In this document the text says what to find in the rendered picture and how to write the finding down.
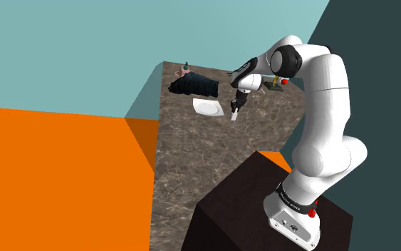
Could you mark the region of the white square plate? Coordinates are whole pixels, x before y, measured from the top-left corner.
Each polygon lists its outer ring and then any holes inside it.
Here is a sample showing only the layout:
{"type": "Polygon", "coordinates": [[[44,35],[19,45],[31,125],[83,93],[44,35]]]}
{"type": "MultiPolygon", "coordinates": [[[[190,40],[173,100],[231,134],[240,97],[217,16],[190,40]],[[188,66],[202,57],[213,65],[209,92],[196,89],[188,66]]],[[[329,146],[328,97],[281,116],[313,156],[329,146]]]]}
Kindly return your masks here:
{"type": "Polygon", "coordinates": [[[223,109],[216,100],[206,100],[194,98],[192,105],[196,113],[205,116],[222,116],[224,115],[223,109]]]}

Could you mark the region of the dark robot stand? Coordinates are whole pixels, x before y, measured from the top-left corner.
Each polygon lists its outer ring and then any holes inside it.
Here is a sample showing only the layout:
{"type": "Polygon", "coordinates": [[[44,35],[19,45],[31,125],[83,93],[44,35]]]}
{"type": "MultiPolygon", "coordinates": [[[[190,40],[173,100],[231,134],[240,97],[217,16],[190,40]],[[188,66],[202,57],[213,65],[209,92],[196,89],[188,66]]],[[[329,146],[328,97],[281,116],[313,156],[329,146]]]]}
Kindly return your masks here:
{"type": "Polygon", "coordinates": [[[255,152],[196,205],[181,251],[305,251],[269,225],[264,198],[288,175],[255,152]]]}

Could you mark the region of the black crumpled cloth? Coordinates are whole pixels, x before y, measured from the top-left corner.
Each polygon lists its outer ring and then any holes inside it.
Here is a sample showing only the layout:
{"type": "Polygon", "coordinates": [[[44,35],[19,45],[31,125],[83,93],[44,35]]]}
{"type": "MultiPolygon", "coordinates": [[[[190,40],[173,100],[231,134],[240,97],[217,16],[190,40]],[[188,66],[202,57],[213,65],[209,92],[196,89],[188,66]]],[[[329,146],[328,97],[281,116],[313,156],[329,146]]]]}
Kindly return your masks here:
{"type": "Polygon", "coordinates": [[[219,82],[198,73],[189,72],[173,81],[168,87],[169,92],[175,94],[195,94],[200,96],[218,97],[219,82]]]}

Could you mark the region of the dark green flat board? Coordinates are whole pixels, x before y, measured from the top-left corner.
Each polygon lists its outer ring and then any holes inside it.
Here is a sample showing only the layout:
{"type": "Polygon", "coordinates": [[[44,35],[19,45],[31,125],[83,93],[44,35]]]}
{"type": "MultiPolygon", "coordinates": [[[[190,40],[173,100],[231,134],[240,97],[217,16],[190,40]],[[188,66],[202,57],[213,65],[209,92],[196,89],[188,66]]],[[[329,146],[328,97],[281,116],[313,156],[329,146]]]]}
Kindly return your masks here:
{"type": "Polygon", "coordinates": [[[277,83],[273,83],[273,82],[268,82],[265,81],[264,82],[265,87],[267,87],[270,91],[280,91],[283,92],[283,88],[277,84],[277,83]]]}

